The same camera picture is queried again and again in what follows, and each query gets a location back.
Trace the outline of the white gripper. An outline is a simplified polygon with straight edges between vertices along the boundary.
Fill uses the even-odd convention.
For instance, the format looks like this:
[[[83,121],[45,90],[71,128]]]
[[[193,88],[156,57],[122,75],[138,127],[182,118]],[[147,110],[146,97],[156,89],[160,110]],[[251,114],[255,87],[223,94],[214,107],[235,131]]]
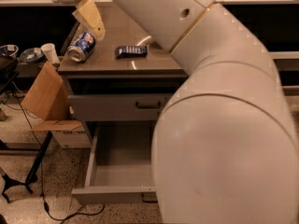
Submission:
[[[93,36],[101,41],[106,33],[100,12],[93,0],[58,0],[64,3],[75,3],[76,10],[73,16],[82,23]]]

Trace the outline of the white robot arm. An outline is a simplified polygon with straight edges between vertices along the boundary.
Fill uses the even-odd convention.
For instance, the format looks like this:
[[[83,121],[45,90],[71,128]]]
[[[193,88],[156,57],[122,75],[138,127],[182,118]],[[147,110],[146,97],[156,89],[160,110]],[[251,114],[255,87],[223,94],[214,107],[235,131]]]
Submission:
[[[113,1],[187,74],[152,138],[164,223],[297,224],[297,134],[263,43],[215,0]]]

